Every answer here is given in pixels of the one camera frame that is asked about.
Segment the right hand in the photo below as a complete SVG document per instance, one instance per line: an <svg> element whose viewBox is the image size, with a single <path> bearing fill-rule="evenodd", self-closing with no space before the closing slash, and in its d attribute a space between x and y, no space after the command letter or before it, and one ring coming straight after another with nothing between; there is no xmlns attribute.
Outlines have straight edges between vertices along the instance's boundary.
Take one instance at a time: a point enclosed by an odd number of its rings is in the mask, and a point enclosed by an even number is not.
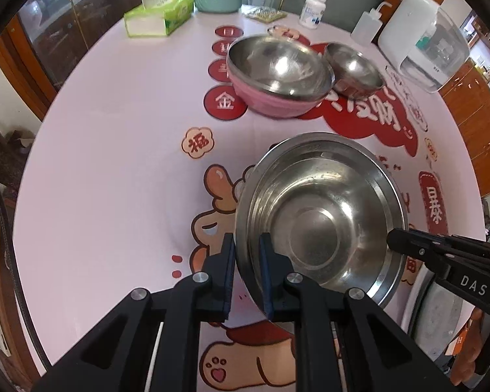
<svg viewBox="0 0 490 392"><path fill-rule="evenodd" d="M482 316L483 311L475 307L470 317L472 323L467 331L465 342L450 372L450 382L455 386L468 381L474 375L475 360L482 350Z"/></svg>

